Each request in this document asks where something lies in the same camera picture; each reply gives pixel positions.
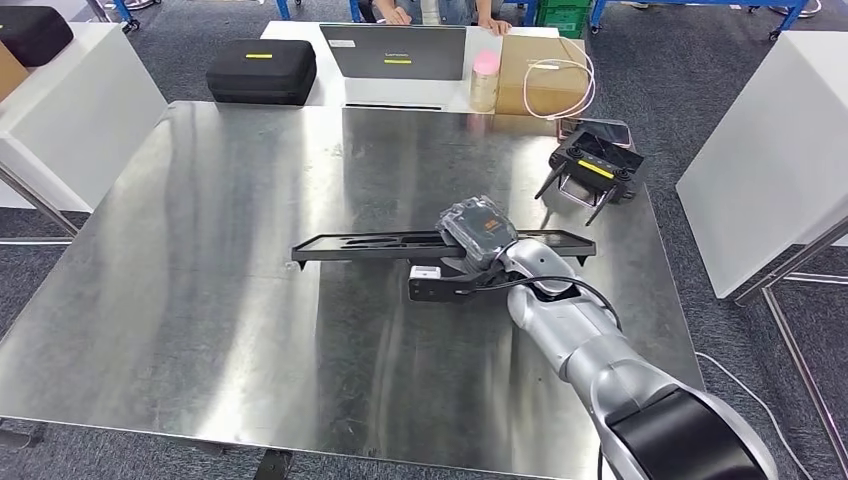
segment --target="cardboard box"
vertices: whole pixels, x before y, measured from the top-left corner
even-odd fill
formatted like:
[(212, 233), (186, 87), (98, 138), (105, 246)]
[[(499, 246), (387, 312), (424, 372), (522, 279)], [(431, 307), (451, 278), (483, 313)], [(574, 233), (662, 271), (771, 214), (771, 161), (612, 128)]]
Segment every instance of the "cardboard box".
[(23, 83), (29, 72), (0, 42), (0, 101)]
[[(574, 42), (580, 48), (585, 48), (582, 40)], [(586, 58), (568, 40), (519, 35), (504, 37), (495, 113), (530, 115), (524, 107), (524, 75), (530, 65), (546, 58), (571, 60), (586, 65)], [(589, 85), (586, 71), (553, 62), (545, 65), (551, 67), (534, 68), (527, 78), (527, 103), (530, 108), (539, 115), (550, 115), (580, 102)]]

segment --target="white power cord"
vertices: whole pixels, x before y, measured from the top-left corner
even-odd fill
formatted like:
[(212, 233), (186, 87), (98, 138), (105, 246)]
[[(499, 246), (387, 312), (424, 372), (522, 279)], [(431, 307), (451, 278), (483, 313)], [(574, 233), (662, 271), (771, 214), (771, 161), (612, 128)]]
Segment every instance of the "white power cord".
[(792, 460), (794, 460), (794, 461), (795, 461), (795, 465), (798, 465), (798, 468), (800, 468), (800, 469), (801, 469), (801, 472), (803, 472), (803, 473), (804, 473), (804, 476), (805, 476), (805, 477), (807, 477), (807, 480), (813, 480), (813, 477), (812, 477), (812, 475), (810, 475), (810, 472), (808, 472), (808, 471), (807, 471), (807, 469), (806, 469), (806, 468), (804, 468), (804, 465), (801, 465), (801, 461), (800, 461), (800, 460), (798, 460), (798, 457), (797, 457), (797, 456), (795, 456), (795, 452), (792, 450), (792, 448), (789, 446), (789, 443), (788, 443), (788, 442), (786, 441), (786, 439), (783, 437), (783, 432), (781, 432), (781, 431), (780, 431), (780, 426), (778, 426), (778, 424), (777, 424), (777, 419), (775, 419), (775, 418), (774, 418), (774, 415), (771, 413), (771, 410), (769, 410), (769, 408), (766, 406), (765, 402), (763, 402), (762, 400), (760, 400), (760, 397), (758, 397), (758, 396), (757, 396), (757, 394), (755, 394), (754, 392), (752, 392), (750, 388), (748, 388), (748, 387), (747, 387), (744, 383), (742, 383), (742, 380), (739, 380), (738, 378), (736, 378), (736, 376), (735, 376), (735, 375), (733, 375), (732, 373), (730, 373), (730, 371), (728, 371), (726, 368), (724, 368), (724, 366), (723, 366), (722, 364), (718, 363), (718, 360), (716, 360), (716, 359), (714, 359), (713, 357), (711, 357), (711, 356), (707, 355), (706, 353), (695, 352), (695, 355), (696, 355), (696, 356), (698, 356), (698, 357), (701, 357), (701, 358), (703, 358), (703, 359), (705, 359), (705, 360), (709, 360), (710, 362), (712, 362), (712, 363), (713, 363), (713, 365), (715, 365), (716, 367), (718, 367), (718, 368), (719, 368), (719, 370), (721, 370), (722, 372), (724, 372), (724, 374), (725, 374), (725, 375), (727, 375), (727, 376), (728, 376), (728, 377), (730, 377), (730, 378), (731, 378), (734, 382), (736, 382), (737, 384), (739, 384), (739, 386), (740, 386), (740, 387), (742, 387), (742, 390), (745, 390), (745, 393), (747, 393), (748, 395), (750, 395), (750, 396), (751, 396), (751, 398), (753, 398), (754, 400), (756, 400), (756, 401), (757, 401), (757, 403), (759, 403), (759, 404), (760, 404), (760, 406), (761, 406), (761, 407), (763, 407), (763, 410), (765, 410), (765, 411), (766, 411), (766, 413), (767, 413), (767, 414), (768, 414), (768, 416), (769, 416), (769, 419), (771, 420), (771, 424), (772, 424), (772, 425), (774, 425), (774, 429), (775, 429), (775, 431), (777, 431), (777, 436), (778, 436), (778, 437), (780, 437), (780, 441), (783, 443), (783, 447), (786, 449), (786, 451), (787, 451), (787, 452), (789, 452), (789, 456), (790, 456), (790, 457), (792, 457)]
[[(571, 45), (574, 46), (575, 49), (577, 49), (578, 52), (580, 52), (583, 55), (583, 57), (586, 59), (586, 65), (583, 65), (582, 63), (579, 63), (579, 62), (575, 62), (574, 60), (563, 60), (561, 58), (545, 58), (545, 59), (533, 62), (532, 64), (530, 64), (529, 67), (527, 67), (527, 72), (524, 74), (524, 83), (522, 85), (522, 92), (523, 92), (523, 95), (524, 95), (524, 108), (527, 110), (527, 113), (529, 113), (530, 115), (533, 115), (536, 118), (542, 118), (542, 119), (545, 119), (545, 120), (558, 120), (560, 118), (574, 117), (574, 116), (577, 116), (577, 115), (583, 113), (584, 110), (589, 108), (589, 105), (592, 104), (592, 101), (595, 100), (595, 65), (592, 63), (592, 59), (589, 58), (589, 55), (586, 55), (586, 52), (584, 52), (583, 49), (581, 49), (570, 38), (560, 37), (560, 39), (559, 39), (560, 44), (562, 43), (563, 39), (567, 40)], [(558, 70), (559, 69), (558, 66), (554, 66), (554, 65), (551, 65), (551, 64), (562, 64), (562, 65), (566, 66), (565, 68), (577, 67), (577, 68), (585, 71), (589, 75), (589, 84), (586, 86), (586, 92), (583, 94), (583, 98), (581, 98), (579, 102), (575, 103), (571, 107), (566, 108), (565, 110), (563, 110), (561, 112), (552, 113), (552, 114), (549, 114), (549, 115), (540, 115), (540, 114), (534, 112), (532, 108), (530, 108), (530, 103), (527, 101), (527, 80), (528, 80), (528, 78), (530, 78), (530, 72), (532, 72), (534, 69), (540, 69), (540, 70), (552, 70), (552, 69)]]

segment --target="smartphone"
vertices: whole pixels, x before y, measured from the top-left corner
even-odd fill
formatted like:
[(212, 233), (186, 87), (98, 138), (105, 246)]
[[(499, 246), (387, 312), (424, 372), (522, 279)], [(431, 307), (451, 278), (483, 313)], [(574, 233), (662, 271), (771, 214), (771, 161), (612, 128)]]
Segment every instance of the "smartphone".
[(633, 145), (633, 137), (630, 136), (630, 127), (621, 120), (563, 118), (559, 121), (559, 139), (564, 140), (565, 137), (571, 135), (580, 127), (583, 128), (583, 131), (614, 143), (619, 147), (630, 148)]

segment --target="white desk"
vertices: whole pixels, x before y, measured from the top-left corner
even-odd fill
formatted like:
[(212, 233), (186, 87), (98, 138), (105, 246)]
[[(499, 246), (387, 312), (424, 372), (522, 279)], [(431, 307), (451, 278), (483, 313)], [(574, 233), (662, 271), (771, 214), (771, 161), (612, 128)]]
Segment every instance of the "white desk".
[[(404, 105), (474, 113), (469, 105), (474, 57), (484, 49), (500, 54), (503, 43), (502, 37), (494, 36), (484, 28), (467, 27), (462, 81), (344, 78), (319, 25), (317, 22), (270, 22), (262, 33), (264, 39), (306, 40), (312, 44), (318, 73), (306, 100), (307, 105)], [(556, 38), (559, 32), (556, 28), (515, 27), (510, 35)]]
[(845, 52), (784, 32), (677, 184), (719, 298), (848, 214)]
[[(74, 40), (0, 102), (0, 161), (61, 210), (92, 211), (167, 108), (120, 25)], [(0, 207), (32, 208), (0, 183)]]

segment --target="metal table surface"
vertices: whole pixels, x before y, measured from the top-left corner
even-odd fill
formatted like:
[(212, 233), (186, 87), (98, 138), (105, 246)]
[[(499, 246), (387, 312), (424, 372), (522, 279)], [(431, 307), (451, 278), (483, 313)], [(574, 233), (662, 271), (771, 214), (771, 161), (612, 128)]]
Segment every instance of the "metal table surface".
[(289, 261), (484, 193), (518, 228), (597, 241), (578, 272), (701, 387), (647, 192), (584, 227), (533, 200), (556, 139), (507, 120), (172, 104), (0, 343), (0, 417), (594, 478), (593, 427), (505, 292), (413, 304), (403, 261)]

